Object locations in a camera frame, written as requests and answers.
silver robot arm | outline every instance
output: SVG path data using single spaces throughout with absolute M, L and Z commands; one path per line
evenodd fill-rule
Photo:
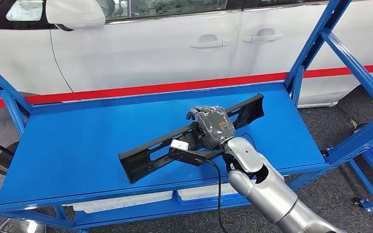
M 284 177 L 245 138 L 228 140 L 224 151 L 239 164 L 239 168 L 230 164 L 228 180 L 231 186 L 283 233 L 345 233 L 298 200 Z M 256 176 L 255 184 L 248 174 Z

car side mirror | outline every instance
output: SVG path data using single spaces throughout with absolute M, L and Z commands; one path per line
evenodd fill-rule
M 47 0 L 48 23 L 68 29 L 90 29 L 105 24 L 105 15 L 96 0 Z

black bracket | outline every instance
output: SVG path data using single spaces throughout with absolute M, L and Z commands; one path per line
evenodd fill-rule
M 262 94 L 257 94 L 248 100 L 225 109 L 229 117 L 238 115 L 236 120 L 233 121 L 235 129 L 242 128 L 255 119 L 264 116 L 264 111 L 262 109 L 263 98 L 264 96 Z M 221 155 L 221 153 L 216 154 L 217 150 L 212 152 L 196 152 L 203 148 L 200 139 L 202 134 L 203 133 L 201 132 L 198 123 L 192 122 L 183 128 L 175 130 L 133 150 L 119 153 L 119 160 L 131 183 L 137 182 L 144 176 L 174 161 L 174 159 L 180 159 L 181 161 L 181 156 L 182 162 L 199 166 L 206 162 L 207 158 L 211 159 L 215 156 Z M 169 156 L 170 150 L 161 157 L 151 160 L 150 155 L 152 153 L 169 146 L 173 139 L 188 142 L 188 150 L 172 150 L 172 156 Z

red stripe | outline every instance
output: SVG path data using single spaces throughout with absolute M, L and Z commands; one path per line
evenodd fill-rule
M 368 72 L 373 72 L 373 65 L 364 66 Z M 330 69 L 315 69 L 307 70 L 304 74 L 304 78 L 317 78 L 337 75 L 348 75 L 351 74 L 350 70 L 346 67 L 342 68 L 330 68 Z M 192 89 L 212 88 L 221 86 L 232 86 L 242 85 L 250 83 L 262 83 L 271 81 L 284 80 L 288 75 L 288 72 L 273 73 L 273 74 L 260 74 L 242 77 L 232 77 L 223 79 L 212 79 L 202 81 L 191 81 L 182 83 L 167 83 L 157 84 L 148 86 L 135 86 L 135 87 L 123 87 L 106 90 L 95 90 L 95 91 L 81 91 L 74 93 L 60 93 L 60 94 L 49 94 L 41 96 L 28 96 L 25 99 L 31 104 L 43 104 L 53 103 L 71 100 L 88 100 L 97 98 L 110 98 L 110 97 L 122 97 L 152 93 L 162 93 L 171 91 L 184 91 Z M 0 100 L 0 108 L 5 107 L 5 104 Z

blue shelf surface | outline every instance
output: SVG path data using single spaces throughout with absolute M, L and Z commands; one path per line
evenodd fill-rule
M 195 105 L 229 107 L 257 93 L 265 96 L 265 116 L 236 135 L 249 133 L 282 174 L 328 166 L 282 83 L 35 106 L 0 190 L 0 209 L 215 184 L 210 164 L 178 161 L 130 184 L 118 153 L 189 124 L 186 113 Z M 225 163 L 214 161 L 226 181 Z
M 221 207 L 231 208 L 249 204 L 250 203 L 246 198 L 240 197 L 223 200 L 221 202 Z M 75 216 L 75 227 L 77 229 L 84 229 L 166 216 L 192 214 L 202 211 L 215 210 L 217 207 L 217 200 L 200 202 L 191 205 L 182 205 L 177 199 L 176 193 L 174 193 L 172 199 L 165 201 L 101 211 L 91 214 L 87 214 L 84 211 L 78 211 L 76 212 Z

